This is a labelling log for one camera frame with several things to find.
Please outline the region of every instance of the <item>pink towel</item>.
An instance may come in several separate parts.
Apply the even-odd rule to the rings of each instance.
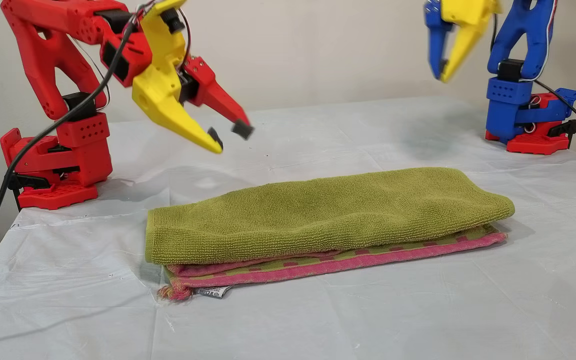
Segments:
[[[432,241],[386,244],[350,251],[332,250],[225,264],[172,264],[166,267],[170,285],[160,289],[158,294],[165,299],[180,301],[190,297],[195,288],[270,283],[406,262],[484,248],[503,242],[505,239],[505,233],[499,232],[491,225],[482,225]]]

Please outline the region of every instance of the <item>towel fringe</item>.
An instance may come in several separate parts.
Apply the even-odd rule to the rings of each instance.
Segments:
[[[181,286],[179,289],[175,289],[173,285],[166,285],[159,289],[157,295],[166,300],[171,301],[184,301],[193,294],[193,289],[187,286]]]

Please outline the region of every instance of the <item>towel tag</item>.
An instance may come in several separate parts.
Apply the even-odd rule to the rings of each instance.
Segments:
[[[218,299],[222,299],[226,292],[231,289],[233,285],[228,286],[211,286],[211,287],[197,287],[194,290],[195,294],[199,294],[202,296],[208,297],[215,297]]]

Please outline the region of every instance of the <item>black clamp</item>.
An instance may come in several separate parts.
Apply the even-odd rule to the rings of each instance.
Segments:
[[[10,181],[7,183],[7,187],[11,191],[18,191],[22,188],[50,189],[51,185],[45,177],[23,175],[14,172],[10,177]]]
[[[563,134],[567,134],[568,136],[568,148],[570,149],[572,136],[576,134],[576,120],[568,120],[559,125],[553,126],[548,130],[548,137],[550,138],[558,137]]]

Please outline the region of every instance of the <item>plastic sheet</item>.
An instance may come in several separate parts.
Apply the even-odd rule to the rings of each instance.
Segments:
[[[485,114],[404,98],[218,116],[214,155],[148,121],[113,123],[97,200],[24,209],[0,245],[0,358],[576,359],[576,153],[508,153]],[[285,282],[156,298],[148,209],[269,182],[442,166],[511,198],[499,246]]]

